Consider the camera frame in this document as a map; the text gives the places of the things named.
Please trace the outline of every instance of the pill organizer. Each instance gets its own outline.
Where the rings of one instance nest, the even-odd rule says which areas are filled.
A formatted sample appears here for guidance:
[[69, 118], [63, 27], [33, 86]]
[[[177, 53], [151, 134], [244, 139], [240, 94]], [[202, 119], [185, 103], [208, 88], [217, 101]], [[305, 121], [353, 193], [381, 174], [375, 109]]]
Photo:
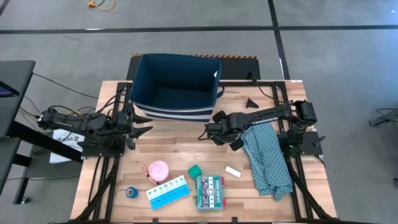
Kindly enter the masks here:
[[147, 190], [150, 207], [156, 210], [190, 194], [187, 181], [183, 175], [174, 178], [153, 189]]

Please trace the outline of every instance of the blue tape roll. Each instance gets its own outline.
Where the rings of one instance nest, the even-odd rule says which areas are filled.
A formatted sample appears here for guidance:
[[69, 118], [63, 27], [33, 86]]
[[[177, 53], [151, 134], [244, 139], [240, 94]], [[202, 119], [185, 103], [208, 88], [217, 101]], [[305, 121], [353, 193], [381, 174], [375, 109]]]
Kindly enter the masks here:
[[138, 190], [135, 189], [134, 187], [129, 187], [128, 189], [126, 189], [126, 196], [128, 198], [136, 198], [138, 195]]

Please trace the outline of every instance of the green block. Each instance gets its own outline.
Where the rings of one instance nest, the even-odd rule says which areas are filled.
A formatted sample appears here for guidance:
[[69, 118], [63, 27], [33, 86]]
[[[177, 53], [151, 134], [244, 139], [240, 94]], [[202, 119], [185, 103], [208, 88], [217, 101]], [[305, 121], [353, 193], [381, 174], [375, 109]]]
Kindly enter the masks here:
[[195, 178], [201, 175], [201, 170], [198, 165], [194, 165], [188, 170], [189, 175], [195, 180]]

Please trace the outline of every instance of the green box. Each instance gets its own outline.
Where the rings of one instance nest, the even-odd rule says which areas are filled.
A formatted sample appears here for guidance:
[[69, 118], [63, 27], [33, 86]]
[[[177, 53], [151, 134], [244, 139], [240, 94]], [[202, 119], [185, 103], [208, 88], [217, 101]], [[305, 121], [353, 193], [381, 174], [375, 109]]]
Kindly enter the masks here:
[[219, 175], [198, 176], [195, 179], [197, 190], [196, 206], [201, 210], [222, 210], [226, 206], [224, 177]]

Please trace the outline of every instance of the blue fabric bin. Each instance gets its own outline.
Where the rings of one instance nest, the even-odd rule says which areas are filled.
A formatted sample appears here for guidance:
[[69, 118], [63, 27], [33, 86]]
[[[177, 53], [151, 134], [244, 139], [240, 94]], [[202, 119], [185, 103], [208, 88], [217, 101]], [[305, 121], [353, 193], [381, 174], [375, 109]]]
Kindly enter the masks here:
[[145, 54], [132, 84], [131, 101], [147, 116], [209, 122], [217, 98], [221, 62], [177, 54]]

